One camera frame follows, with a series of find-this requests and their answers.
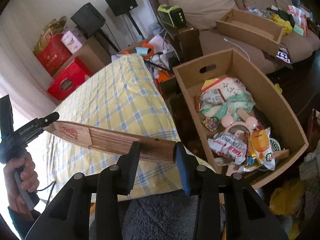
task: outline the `person's arm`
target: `person's arm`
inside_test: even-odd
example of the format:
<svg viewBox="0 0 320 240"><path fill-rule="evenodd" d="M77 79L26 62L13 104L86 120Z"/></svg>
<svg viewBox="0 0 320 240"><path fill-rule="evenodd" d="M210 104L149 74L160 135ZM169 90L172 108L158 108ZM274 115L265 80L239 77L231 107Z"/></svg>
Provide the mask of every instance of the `person's arm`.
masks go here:
<svg viewBox="0 0 320 240"><path fill-rule="evenodd" d="M3 171L9 202L9 214L21 239L25 239L27 233L40 214L34 210L29 211L14 180L13 173L15 169L22 165L25 165L25 169L20 175L22 179L21 188L29 192L34 192L39 186L39 180L38 174L35 172L36 165L32 161L30 153L28 153L25 158L10 160Z"/></svg>

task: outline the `sofa armrest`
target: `sofa armrest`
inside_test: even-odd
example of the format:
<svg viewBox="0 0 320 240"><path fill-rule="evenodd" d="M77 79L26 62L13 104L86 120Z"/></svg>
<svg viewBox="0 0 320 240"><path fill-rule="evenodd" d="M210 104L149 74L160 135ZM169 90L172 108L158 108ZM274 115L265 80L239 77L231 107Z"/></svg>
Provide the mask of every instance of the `sofa armrest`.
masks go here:
<svg viewBox="0 0 320 240"><path fill-rule="evenodd" d="M192 24L187 23L182 28L173 28L161 21L160 24L167 31L167 38L176 49L182 61L187 62L202 57L202 48L199 40L199 30Z"/></svg>

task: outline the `box handle hole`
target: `box handle hole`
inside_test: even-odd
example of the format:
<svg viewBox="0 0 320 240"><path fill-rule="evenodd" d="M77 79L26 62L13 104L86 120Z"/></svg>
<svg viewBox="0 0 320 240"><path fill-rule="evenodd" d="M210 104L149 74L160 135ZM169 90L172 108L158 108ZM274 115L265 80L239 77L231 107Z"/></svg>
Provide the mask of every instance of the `box handle hole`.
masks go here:
<svg viewBox="0 0 320 240"><path fill-rule="evenodd" d="M206 72L208 72L208 71L214 70L214 69L216 69L216 68L217 68L216 64L212 64L212 65L205 66L205 67L201 68L201 69L199 70L199 72L200 72L201 74L203 74L203 73L206 73Z"/></svg>

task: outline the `dark green sleeve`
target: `dark green sleeve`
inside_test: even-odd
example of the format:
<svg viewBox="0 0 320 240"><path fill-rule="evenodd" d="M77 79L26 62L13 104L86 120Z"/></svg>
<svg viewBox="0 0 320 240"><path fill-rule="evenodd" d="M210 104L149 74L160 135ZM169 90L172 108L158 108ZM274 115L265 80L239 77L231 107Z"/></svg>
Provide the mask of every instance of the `dark green sleeve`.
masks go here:
<svg viewBox="0 0 320 240"><path fill-rule="evenodd" d="M33 221L27 221L24 218L21 217L20 213L13 211L10 207L8 207L9 215L12 219L12 223L17 230L20 238L22 240L26 239L27 233L33 226L33 224L36 222L38 217L40 216L40 213L36 210L31 211L31 215L33 217Z"/></svg>

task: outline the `bolt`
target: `bolt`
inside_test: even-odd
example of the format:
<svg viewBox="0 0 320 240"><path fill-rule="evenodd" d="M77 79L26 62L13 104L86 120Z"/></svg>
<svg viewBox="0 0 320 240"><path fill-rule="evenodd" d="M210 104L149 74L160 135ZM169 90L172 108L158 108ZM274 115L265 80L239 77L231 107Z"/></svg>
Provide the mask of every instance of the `bolt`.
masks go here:
<svg viewBox="0 0 320 240"><path fill-rule="evenodd" d="M110 169L111 171L117 171L117 170L119 169L119 166L118 166L117 164L113 164L113 165L111 165L111 166L109 167L109 169Z"/></svg>
<svg viewBox="0 0 320 240"><path fill-rule="evenodd" d="M82 174L81 172L78 172L78 173L76 173L76 174L73 176L73 178L74 178L74 179L81 179L82 176L83 176L83 174Z"/></svg>
<svg viewBox="0 0 320 240"><path fill-rule="evenodd" d="M198 165L197 170L198 171L205 171L206 167L204 165Z"/></svg>
<svg viewBox="0 0 320 240"><path fill-rule="evenodd" d="M234 174L232 174L232 176L235 178L235 179L241 179L242 178L242 175L238 172L235 172Z"/></svg>

